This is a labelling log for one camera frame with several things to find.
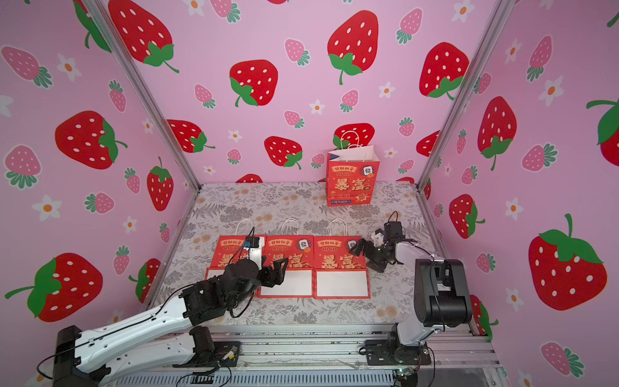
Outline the red paper gift bag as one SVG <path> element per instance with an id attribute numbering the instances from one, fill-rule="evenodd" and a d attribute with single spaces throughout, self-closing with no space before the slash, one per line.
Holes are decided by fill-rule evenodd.
<path id="1" fill-rule="evenodd" d="M 249 231 L 245 235 L 240 234 L 240 227 L 246 223 L 249 226 Z M 255 236 L 260 239 L 260 247 L 264 247 L 265 236 L 256 235 L 253 221 L 251 219 L 242 219 L 237 224 L 234 235 L 221 235 L 215 245 L 214 255 L 211 260 L 211 265 L 206 271 L 205 279 L 216 277 L 224 272 L 224 269 L 238 260 L 249 258 L 250 247 L 246 238 Z"/>

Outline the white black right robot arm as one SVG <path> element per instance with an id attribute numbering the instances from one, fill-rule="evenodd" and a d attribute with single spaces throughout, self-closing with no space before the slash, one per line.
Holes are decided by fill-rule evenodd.
<path id="1" fill-rule="evenodd" d="M 359 349 L 370 366 L 416 366 L 433 362 L 427 343 L 435 333 L 472 320 L 473 307 L 464 264 L 437 256 L 406 237 L 398 221 L 388 221 L 372 240 L 349 244 L 349 253 L 365 257 L 378 273 L 390 264 L 414 270 L 414 314 L 394 324 L 385 340 L 368 340 Z"/>

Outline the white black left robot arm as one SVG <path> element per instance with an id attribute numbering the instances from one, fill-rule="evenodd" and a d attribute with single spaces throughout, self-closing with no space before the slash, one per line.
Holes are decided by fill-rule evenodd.
<path id="1" fill-rule="evenodd" d="M 225 361 L 205 324 L 233 314 L 259 288 L 281 285 L 288 265 L 286 258 L 264 267 L 244 259 L 119 323 L 88 331 L 76 326 L 61 330 L 53 356 L 53 385 L 107 386 L 165 366 L 217 369 Z"/>

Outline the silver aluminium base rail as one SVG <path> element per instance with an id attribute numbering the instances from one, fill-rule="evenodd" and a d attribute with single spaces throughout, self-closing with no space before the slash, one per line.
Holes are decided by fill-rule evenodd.
<path id="1" fill-rule="evenodd" d="M 394 352 L 389 324 L 213 326 L 215 343 L 237 343 L 235 364 L 156 369 L 122 386 L 506 386 L 493 346 L 468 325 L 435 333 L 418 350 Z"/>

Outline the silver aluminium corner post right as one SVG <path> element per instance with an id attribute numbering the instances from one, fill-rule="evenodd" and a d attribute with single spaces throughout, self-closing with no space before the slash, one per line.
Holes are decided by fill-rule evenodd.
<path id="1" fill-rule="evenodd" d="M 443 127 L 439 131 L 438 139 L 433 147 L 427 167 L 423 170 L 422 177 L 417 184 L 417 189 L 421 192 L 427 182 L 431 179 L 431 175 L 438 164 L 438 158 L 442 156 L 452 133 L 456 130 L 460 116 L 464 113 L 465 105 L 472 95 L 473 86 L 477 77 L 480 77 L 484 70 L 489 56 L 492 54 L 496 42 L 501 37 L 508 20 L 515 7 L 514 0 L 496 1 L 495 7 L 491 16 L 488 18 L 485 30 L 483 31 L 476 51 L 470 61 L 467 73 L 459 87 L 459 91 L 455 97 L 455 101 L 446 115 Z"/>

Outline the silver aluminium corner post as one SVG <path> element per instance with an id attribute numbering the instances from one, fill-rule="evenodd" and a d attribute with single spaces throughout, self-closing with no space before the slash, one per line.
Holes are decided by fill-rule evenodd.
<path id="1" fill-rule="evenodd" d="M 110 46 L 117 62 L 127 76 L 132 88 L 135 90 L 135 93 L 142 103 L 143 108 L 147 112 L 148 117 L 155 124 L 162 140 L 164 140 L 164 143 L 171 152 L 174 160 L 183 172 L 191 189 L 195 192 L 199 192 L 201 189 L 201 184 L 193 172 L 190 163 L 187 161 L 182 148 L 177 143 L 176 137 L 172 133 L 172 129 L 169 127 L 169 124 L 162 114 L 161 109 L 157 105 L 155 98 L 153 98 L 147 83 L 135 66 L 134 59 L 130 55 L 129 51 L 127 51 L 121 36 L 116 31 L 114 24 L 112 23 L 111 16 L 107 11 L 106 3 L 104 1 L 94 0 L 85 0 L 84 3 L 86 8 L 90 11 L 95 25 L 98 27 L 103 38 Z"/>
<path id="2" fill-rule="evenodd" d="M 459 91 L 455 97 L 455 101 L 446 115 L 443 127 L 439 131 L 438 139 L 433 147 L 427 167 L 423 170 L 422 177 L 417 184 L 417 189 L 421 192 L 427 182 L 431 179 L 431 175 L 438 164 L 438 158 L 442 156 L 452 133 L 456 130 L 460 116 L 464 113 L 465 105 L 472 95 L 473 86 L 477 77 L 480 77 L 484 70 L 489 56 L 492 54 L 496 42 L 501 37 L 508 20 L 515 7 L 514 0 L 496 1 L 495 7 L 491 16 L 488 18 L 485 30 L 483 31 L 476 51 L 470 61 L 467 73 L 459 87 Z"/>

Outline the silver aluminium corner post left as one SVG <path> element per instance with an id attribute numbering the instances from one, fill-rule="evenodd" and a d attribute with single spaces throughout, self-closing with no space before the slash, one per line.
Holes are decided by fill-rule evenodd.
<path id="1" fill-rule="evenodd" d="M 127 76 L 132 88 L 135 90 L 135 93 L 142 103 L 143 108 L 147 112 L 148 117 L 155 124 L 162 140 L 164 140 L 164 143 L 171 152 L 174 160 L 183 172 L 191 189 L 195 192 L 199 192 L 201 189 L 201 184 L 193 172 L 190 163 L 187 161 L 182 148 L 177 143 L 176 137 L 172 133 L 172 129 L 169 127 L 169 124 L 162 114 L 161 109 L 157 105 L 155 98 L 153 98 L 147 83 L 135 66 L 134 59 L 130 55 L 129 51 L 127 51 L 121 36 L 116 31 L 114 24 L 112 23 L 111 16 L 107 11 L 106 3 L 104 1 L 94 0 L 85 0 L 84 3 L 86 8 L 90 11 L 95 25 L 98 27 L 103 38 L 110 46 L 117 62 Z"/>

